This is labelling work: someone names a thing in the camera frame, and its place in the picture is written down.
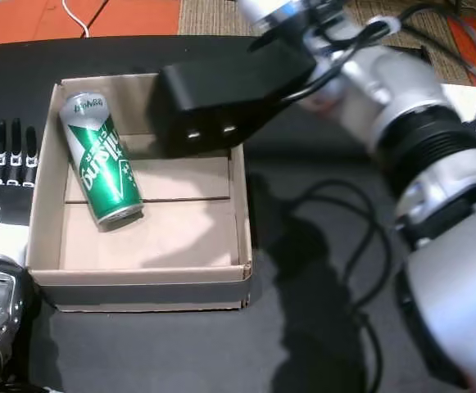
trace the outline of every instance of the open cardboard box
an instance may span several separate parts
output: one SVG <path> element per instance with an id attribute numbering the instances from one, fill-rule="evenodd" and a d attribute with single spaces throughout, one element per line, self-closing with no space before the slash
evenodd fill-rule
<path id="1" fill-rule="evenodd" d="M 66 79 L 52 92 L 26 265 L 62 311 L 238 309 L 252 274 L 243 150 L 164 159 L 145 110 L 154 75 Z M 58 111 L 105 96 L 133 167 L 143 214 L 100 228 L 88 209 Z"/>

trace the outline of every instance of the black cable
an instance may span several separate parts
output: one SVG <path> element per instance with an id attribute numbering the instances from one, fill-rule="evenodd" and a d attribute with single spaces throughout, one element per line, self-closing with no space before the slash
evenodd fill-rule
<path id="1" fill-rule="evenodd" d="M 378 339 L 378 333 L 372 326 L 372 323 L 369 321 L 369 315 L 362 312 L 357 312 L 355 314 L 355 320 L 358 322 L 358 325 L 361 328 L 364 328 L 367 332 L 367 337 L 369 338 L 369 342 L 372 345 L 373 353 L 374 353 L 374 378 L 372 383 L 370 384 L 369 388 L 367 389 L 367 393 L 377 393 L 379 387 L 382 384 L 383 379 L 383 351 L 382 346 Z"/>
<path id="2" fill-rule="evenodd" d="M 364 27 L 363 30 L 353 39 L 353 44 L 346 50 L 346 54 L 343 54 L 337 62 L 333 63 L 329 70 L 297 92 L 281 98 L 278 105 L 286 106 L 292 104 L 320 90 L 328 82 L 337 78 L 341 74 L 343 66 L 349 62 L 349 60 L 351 60 L 360 49 L 379 41 L 388 34 L 388 31 L 387 24 L 381 21 L 371 23 Z"/>
<path id="3" fill-rule="evenodd" d="M 365 209 L 367 212 L 372 216 L 376 217 L 376 209 L 374 208 L 374 204 L 372 201 L 367 197 L 367 195 L 354 184 L 349 183 L 345 180 L 341 179 L 329 179 L 319 182 L 309 188 L 305 193 L 303 193 L 299 198 L 292 201 L 293 208 L 298 207 L 302 202 L 306 201 L 309 197 L 312 197 L 316 192 L 322 190 L 327 187 L 343 187 L 348 189 L 349 191 L 353 192 L 358 196 L 361 200 L 363 205 L 365 205 Z M 342 283 L 344 285 L 348 285 L 348 282 L 351 278 L 351 275 L 358 263 L 358 259 L 363 255 L 366 248 L 369 246 L 370 241 L 374 237 L 374 221 L 370 220 L 369 227 L 365 231 L 364 236 L 361 238 L 360 244 L 354 249 L 352 255 L 348 258 L 345 266 L 345 270 L 342 274 Z"/>
<path id="4" fill-rule="evenodd" d="M 435 38 L 429 36 L 424 31 L 416 29 L 415 27 L 405 23 L 412 16 L 424 11 L 433 11 L 446 19 L 453 20 L 455 23 L 458 24 L 459 27 L 461 27 L 465 31 L 465 33 L 471 39 L 475 47 L 476 47 L 476 30 L 472 26 L 467 24 L 458 15 L 455 15 L 454 13 L 447 10 L 445 7 L 439 6 L 437 4 L 420 3 L 420 4 L 407 8 L 398 16 L 398 19 L 401 21 L 402 28 L 404 31 L 415 36 L 416 38 L 419 38 L 427 43 L 430 43 L 435 48 L 439 49 L 440 51 L 445 53 L 447 56 L 449 56 L 452 60 L 455 60 L 460 65 L 465 67 L 465 69 L 467 69 L 471 74 L 476 76 L 476 65 L 467 62 L 461 57 L 460 54 L 453 52 L 447 46 L 443 45 L 442 43 L 437 41 Z M 476 130 L 476 116 L 474 120 L 471 122 L 471 126 Z"/>
<path id="5" fill-rule="evenodd" d="M 369 289 L 363 296 L 361 296 L 360 299 L 354 302 L 353 308 L 360 309 L 361 307 L 368 305 L 383 290 L 392 272 L 392 247 L 391 242 L 389 241 L 387 234 L 385 233 L 385 229 L 383 229 L 383 227 L 378 224 L 378 222 L 375 220 L 375 217 L 371 216 L 369 213 L 348 202 L 342 201 L 341 199 L 337 199 L 330 196 L 316 195 L 310 196 L 307 200 L 322 201 L 343 207 L 349 210 L 350 212 L 355 213 L 360 217 L 368 220 L 374 226 L 374 231 L 380 235 L 380 239 L 382 241 L 383 246 L 383 253 L 385 255 L 383 258 L 382 273 L 380 274 L 377 282 L 372 286 L 372 288 Z"/>
<path id="6" fill-rule="evenodd" d="M 96 21 L 97 17 L 102 13 L 103 9 L 107 6 L 107 4 L 108 4 L 109 1 L 110 1 L 110 0 L 103 0 L 102 5 L 97 9 L 96 13 L 94 14 L 94 16 L 92 17 L 92 19 L 90 20 L 90 22 L 87 24 L 88 30 L 90 30 L 90 28 L 91 28 L 92 25 L 93 25 L 93 22 Z"/>
<path id="7" fill-rule="evenodd" d="M 366 208 L 366 211 L 336 197 L 317 194 L 318 191 L 327 187 L 344 187 L 349 191 L 353 192 L 362 201 L 363 205 Z M 367 332 L 369 343 L 371 344 L 373 349 L 375 362 L 374 377 L 373 381 L 367 387 L 367 392 L 376 393 L 380 388 L 381 381 L 383 379 L 383 352 L 378 339 L 378 334 L 370 323 L 369 316 L 362 310 L 362 307 L 370 303 L 382 291 L 386 282 L 390 278 L 392 271 L 392 248 L 390 241 L 385 232 L 385 229 L 377 222 L 374 204 L 360 188 L 358 188 L 352 183 L 341 179 L 330 179 L 317 183 L 316 185 L 310 187 L 308 190 L 303 192 L 301 196 L 291 201 L 289 204 L 289 209 L 295 210 L 296 208 L 308 201 L 319 201 L 340 206 L 346 210 L 349 210 L 352 213 L 355 213 L 356 215 L 369 222 L 369 228 L 367 230 L 367 233 L 364 235 L 362 241 L 360 242 L 360 245 L 354 251 L 352 257 L 349 260 L 349 263 L 347 263 L 347 265 L 351 264 L 351 267 L 350 272 L 347 272 L 346 269 L 345 273 L 343 274 L 342 282 L 344 285 L 347 285 L 347 281 L 351 275 L 352 270 L 354 270 L 357 263 L 359 262 L 361 255 L 366 250 L 366 247 L 369 245 L 369 241 L 374 235 L 374 233 L 378 233 L 381 237 L 383 244 L 383 252 L 385 254 L 383 259 L 382 273 L 376 284 L 369 291 L 367 291 L 365 295 L 363 295 L 359 300 L 357 300 L 349 310 L 349 314 L 351 315 L 354 323 L 358 326 L 358 328 Z"/>

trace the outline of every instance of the white cable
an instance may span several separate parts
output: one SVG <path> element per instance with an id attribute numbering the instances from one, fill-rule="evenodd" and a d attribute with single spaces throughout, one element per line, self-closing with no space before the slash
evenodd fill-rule
<path id="1" fill-rule="evenodd" d="M 68 16 L 69 16 L 70 18 L 72 18 L 72 19 L 75 21 L 75 23 L 77 23 L 79 26 L 81 26 L 81 28 L 82 28 L 83 31 L 84 31 L 84 36 L 85 36 L 86 38 L 89 38 L 89 37 L 90 37 L 90 33 L 89 33 L 89 31 L 88 31 L 87 25 L 86 25 L 85 23 L 83 23 L 80 18 L 78 18 L 77 16 L 75 16 L 75 15 L 72 13 L 72 11 L 71 11 L 71 10 L 68 8 L 68 6 L 66 5 L 66 0 L 61 0 L 61 4 L 63 5 L 63 8 L 65 8 L 65 11 L 66 11 L 66 13 L 68 14 Z"/>

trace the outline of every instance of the black tabletop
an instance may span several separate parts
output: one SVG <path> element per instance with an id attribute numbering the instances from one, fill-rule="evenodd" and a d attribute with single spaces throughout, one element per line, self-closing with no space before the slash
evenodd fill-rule
<path id="1" fill-rule="evenodd" d="M 20 117 L 41 138 L 59 79 L 153 72 L 176 61 L 244 51 L 249 43 L 134 37 L 0 45 L 0 119 Z M 395 273 L 406 255 L 390 230 L 393 200 L 358 144 L 296 107 L 250 139 L 245 152 L 256 239 L 250 307 L 63 314 L 42 304 L 25 334 L 30 351 L 23 365 L 32 382 L 66 393 L 362 391 L 374 371 L 374 352 L 347 310 L 378 277 L 383 248 L 374 237 L 350 286 L 341 285 L 339 276 L 368 224 L 338 206 L 312 202 L 289 210 L 287 202 L 331 178 L 362 188 L 388 228 Z M 341 187 L 323 194 L 359 204 Z M 397 312 L 391 282 L 366 309 L 383 347 L 382 392 L 455 391 L 427 374 Z"/>

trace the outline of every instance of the green beer can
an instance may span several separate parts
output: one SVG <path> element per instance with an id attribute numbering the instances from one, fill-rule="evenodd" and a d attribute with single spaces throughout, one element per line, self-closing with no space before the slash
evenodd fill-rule
<path id="1" fill-rule="evenodd" d="M 107 224 L 140 211 L 143 203 L 138 186 L 105 97 L 74 94 L 59 117 L 97 223 Z"/>

